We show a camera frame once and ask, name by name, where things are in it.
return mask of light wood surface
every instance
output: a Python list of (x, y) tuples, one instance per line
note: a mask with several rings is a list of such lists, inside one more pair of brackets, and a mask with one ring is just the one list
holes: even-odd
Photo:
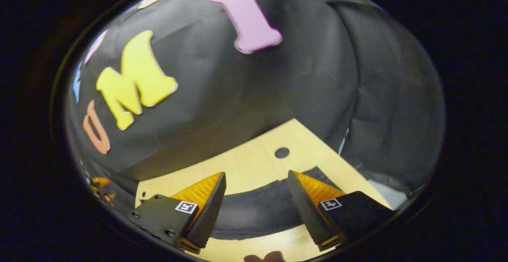
[[(281, 147), (290, 150), (287, 157), (276, 158), (274, 153)], [(273, 181), (286, 179), (289, 170), (304, 172), (318, 166), (319, 169), (342, 191), (362, 191), (384, 206), (391, 208), (386, 199), (367, 180), (328, 147), (299, 121), (292, 119), (269, 132), (188, 168), (178, 170), (138, 185), (136, 207), (144, 198), (161, 194), (174, 195), (197, 181), (220, 171), (227, 180), (226, 195), (254, 190)], [(218, 240), (210, 238), (201, 250), (201, 259), (212, 262), (243, 262), (247, 255), (264, 257), (271, 251), (282, 251), (287, 262), (308, 260), (320, 252), (312, 242), (304, 225), (245, 240)]]

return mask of foam letter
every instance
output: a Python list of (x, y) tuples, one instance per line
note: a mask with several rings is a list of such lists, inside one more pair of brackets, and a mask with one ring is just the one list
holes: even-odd
[[(106, 154), (110, 148), (109, 138), (106, 131), (102, 127), (102, 124), (100, 124), (100, 120), (97, 117), (97, 113), (95, 112), (94, 106), (95, 106), (94, 101), (93, 100), (90, 101), (89, 106), (87, 108), (87, 115), (85, 115), (85, 119), (83, 120), (83, 128), (85, 129), (85, 132), (88, 134), (95, 148), (97, 148), (97, 150), (100, 153)], [(97, 130), (100, 140), (97, 138), (97, 136), (94, 133), (94, 130), (92, 130), (92, 127), (90, 126), (90, 120), (92, 121), (92, 124), (94, 125), (95, 129)]]
[(79, 85), (81, 83), (80, 77), (81, 77), (81, 62), (79, 63), (78, 68), (76, 69), (76, 74), (74, 75), (74, 81), (72, 83), (72, 90), (74, 91), (74, 96), (76, 97), (76, 103), (79, 102)]
[(152, 53), (152, 35), (153, 32), (144, 31), (127, 43), (122, 53), (121, 74), (107, 67), (97, 79), (96, 88), (102, 92), (120, 130), (134, 122), (130, 112), (141, 114), (141, 104), (154, 106), (178, 88), (176, 80), (164, 74)]
[(256, 0), (210, 0), (220, 3), (236, 29), (235, 47), (244, 54), (281, 43), (283, 36), (272, 28)]

